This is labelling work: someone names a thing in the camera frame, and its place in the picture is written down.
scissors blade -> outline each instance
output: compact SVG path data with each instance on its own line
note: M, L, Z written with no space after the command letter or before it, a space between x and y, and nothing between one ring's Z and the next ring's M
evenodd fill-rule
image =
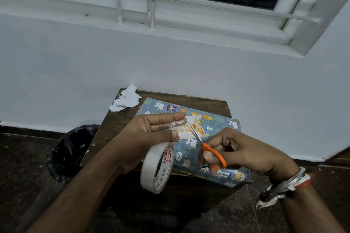
M203 144L201 138L198 136L198 134L196 133L196 131L193 129L192 125L190 125L190 128L192 129L192 132L194 134L194 136L198 139L198 141Z

crumpled paper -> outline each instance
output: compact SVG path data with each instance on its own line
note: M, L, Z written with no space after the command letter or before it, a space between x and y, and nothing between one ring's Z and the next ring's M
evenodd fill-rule
M135 91L137 86L131 84L127 89L121 92L121 96L114 100L110 106L112 112L119 112L125 108L135 107L139 104L139 99L142 98Z

tape roll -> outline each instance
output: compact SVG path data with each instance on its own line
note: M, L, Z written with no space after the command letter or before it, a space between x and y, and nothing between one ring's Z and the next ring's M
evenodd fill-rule
M140 182L142 188L159 194L167 183L173 169L173 160L174 144L172 142L161 143L151 147L143 160L141 169Z

wooden stool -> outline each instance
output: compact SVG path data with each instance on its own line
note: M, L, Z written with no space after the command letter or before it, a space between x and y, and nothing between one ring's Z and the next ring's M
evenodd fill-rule
M120 89L116 98L120 96L122 90ZM100 129L90 144L89 152L81 161L81 166L86 165L97 152L120 133L135 116L147 97L231 118L226 101L139 90L136 93L142 97L137 106L126 108L120 112L108 110ZM125 210L138 212L145 210L171 211L184 216L190 213L194 217L208 212L245 184L241 183L234 188L228 188L173 171L164 190L155 195L142 189L140 185L141 167L142 163L135 170L118 177L106 197L108 203L105 204L117 206L118 210L122 212Z

black garbage bag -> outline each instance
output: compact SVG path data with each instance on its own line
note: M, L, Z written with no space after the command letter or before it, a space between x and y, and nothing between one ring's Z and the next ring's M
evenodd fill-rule
M59 140L57 146L46 157L46 165L58 182L68 183L80 171L83 159L100 125L82 125Z

